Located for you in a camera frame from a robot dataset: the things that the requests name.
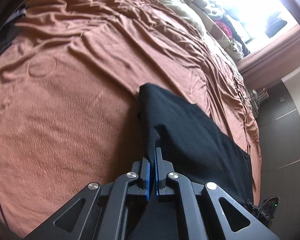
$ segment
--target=bed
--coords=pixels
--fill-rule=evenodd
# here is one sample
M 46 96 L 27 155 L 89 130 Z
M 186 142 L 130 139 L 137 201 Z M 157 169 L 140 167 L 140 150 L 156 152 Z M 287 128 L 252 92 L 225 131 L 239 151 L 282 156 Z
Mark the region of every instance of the bed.
M 13 232 L 24 237 L 87 183 L 114 181 L 142 157 L 137 96 L 147 82 L 197 104 L 250 155 L 259 203 L 243 79 L 182 0 L 25 4 L 0 56 L 0 200 Z

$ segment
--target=black towel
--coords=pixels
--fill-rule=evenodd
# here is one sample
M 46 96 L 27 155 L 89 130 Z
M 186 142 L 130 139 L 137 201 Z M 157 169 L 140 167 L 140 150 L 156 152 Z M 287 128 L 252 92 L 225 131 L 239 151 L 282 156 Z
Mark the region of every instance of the black towel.
M 140 87 L 141 127 L 145 153 L 151 162 L 154 181 L 155 147 L 164 160 L 191 181 L 217 183 L 238 203 L 253 199 L 250 156 L 197 106 L 158 86 Z M 157 203 L 152 193 L 139 224 L 130 236 L 135 239 L 177 239 L 173 205 Z

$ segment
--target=wrinkled bedsheet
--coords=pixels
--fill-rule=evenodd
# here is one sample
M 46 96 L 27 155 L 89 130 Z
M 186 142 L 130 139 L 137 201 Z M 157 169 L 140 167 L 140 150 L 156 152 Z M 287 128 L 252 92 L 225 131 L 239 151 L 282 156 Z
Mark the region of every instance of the wrinkled bedsheet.
M 21 33 L 0 57 L 0 200 L 15 233 L 142 157 L 137 95 L 146 82 L 196 103 L 250 154 L 259 202 L 258 127 L 243 82 L 189 23 L 157 0 L 26 4 Z

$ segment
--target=floor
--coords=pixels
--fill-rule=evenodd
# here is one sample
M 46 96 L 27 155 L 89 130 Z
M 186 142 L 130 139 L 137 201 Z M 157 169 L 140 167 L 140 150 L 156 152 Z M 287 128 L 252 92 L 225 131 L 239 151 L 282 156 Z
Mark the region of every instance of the floor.
M 283 82 L 259 109 L 261 200 L 278 195 L 271 230 L 292 240 L 300 230 L 300 116 Z

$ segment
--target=pink curtain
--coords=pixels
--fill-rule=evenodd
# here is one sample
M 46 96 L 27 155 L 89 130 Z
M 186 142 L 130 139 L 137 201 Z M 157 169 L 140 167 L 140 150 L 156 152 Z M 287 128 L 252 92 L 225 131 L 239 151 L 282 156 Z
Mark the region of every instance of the pink curtain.
M 299 25 L 237 63 L 248 89 L 267 87 L 299 66 Z

